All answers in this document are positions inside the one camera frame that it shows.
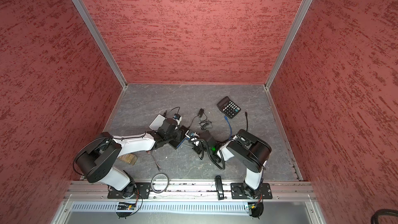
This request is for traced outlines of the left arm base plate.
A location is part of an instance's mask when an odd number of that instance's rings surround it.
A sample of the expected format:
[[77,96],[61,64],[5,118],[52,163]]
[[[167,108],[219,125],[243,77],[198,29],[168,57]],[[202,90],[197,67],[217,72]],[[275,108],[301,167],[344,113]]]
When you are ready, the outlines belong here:
[[142,197],[148,199],[150,193],[150,183],[135,183],[132,190],[128,192],[118,191],[112,186],[108,186],[108,199],[121,199],[121,200],[133,200]]

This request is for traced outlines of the black rectangular box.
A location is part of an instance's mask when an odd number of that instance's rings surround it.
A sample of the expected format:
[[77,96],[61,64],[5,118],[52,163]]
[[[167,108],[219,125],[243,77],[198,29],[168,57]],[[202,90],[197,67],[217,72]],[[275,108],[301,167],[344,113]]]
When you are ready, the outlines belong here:
[[169,145],[174,149],[178,149],[183,141],[187,138],[186,133],[188,130],[189,129],[184,125],[175,130],[175,132],[172,134],[172,140],[169,142]]

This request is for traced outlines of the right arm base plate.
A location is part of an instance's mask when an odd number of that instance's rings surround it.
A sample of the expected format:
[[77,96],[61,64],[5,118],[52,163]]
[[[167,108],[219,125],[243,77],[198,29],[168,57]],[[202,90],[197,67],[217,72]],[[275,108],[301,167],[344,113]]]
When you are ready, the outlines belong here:
[[232,199],[270,200],[273,198],[270,184],[261,183],[257,189],[252,189],[245,183],[231,183]]

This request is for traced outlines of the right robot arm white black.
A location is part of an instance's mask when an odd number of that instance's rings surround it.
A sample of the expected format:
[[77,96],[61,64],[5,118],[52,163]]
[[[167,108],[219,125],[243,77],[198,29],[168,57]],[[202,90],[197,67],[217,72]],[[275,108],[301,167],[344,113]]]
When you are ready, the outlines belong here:
[[250,199],[259,199],[263,183],[265,165],[271,155],[271,146],[249,133],[240,129],[226,142],[219,142],[205,131],[201,134],[192,134],[188,143],[203,159],[207,155],[210,161],[220,170],[226,168],[226,162],[236,158],[246,167],[246,176],[243,182],[243,192]]

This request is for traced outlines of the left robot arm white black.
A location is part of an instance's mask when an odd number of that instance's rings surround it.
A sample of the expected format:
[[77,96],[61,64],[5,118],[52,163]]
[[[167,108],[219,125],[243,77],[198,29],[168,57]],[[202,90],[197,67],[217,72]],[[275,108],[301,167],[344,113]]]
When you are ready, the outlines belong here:
[[137,194],[136,183],[127,172],[114,166],[115,161],[126,154],[156,150],[168,143],[181,144],[189,129],[180,122],[159,115],[150,130],[140,135],[112,136],[103,132],[75,156],[73,166],[78,166],[88,182],[104,183],[120,197],[132,198]]

